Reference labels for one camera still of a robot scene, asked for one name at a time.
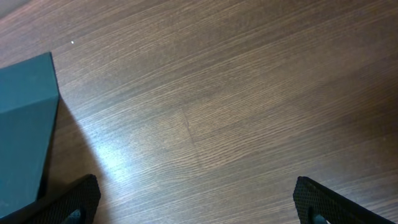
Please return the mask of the black storage box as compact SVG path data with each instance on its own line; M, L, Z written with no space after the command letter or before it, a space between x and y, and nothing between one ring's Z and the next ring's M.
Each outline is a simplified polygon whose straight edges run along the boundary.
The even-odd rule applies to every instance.
M59 102L47 52L1 69L1 216L34 202Z

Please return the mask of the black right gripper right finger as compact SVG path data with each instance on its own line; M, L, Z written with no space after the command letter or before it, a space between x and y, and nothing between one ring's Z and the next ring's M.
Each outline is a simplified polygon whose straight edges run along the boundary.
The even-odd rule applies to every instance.
M300 223L394 224L309 177L297 178L293 200Z

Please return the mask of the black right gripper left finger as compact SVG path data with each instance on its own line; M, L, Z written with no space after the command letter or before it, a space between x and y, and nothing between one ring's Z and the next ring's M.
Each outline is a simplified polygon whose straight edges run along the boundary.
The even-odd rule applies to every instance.
M87 174L65 188L2 217L1 224L92 224L100 198L96 176Z

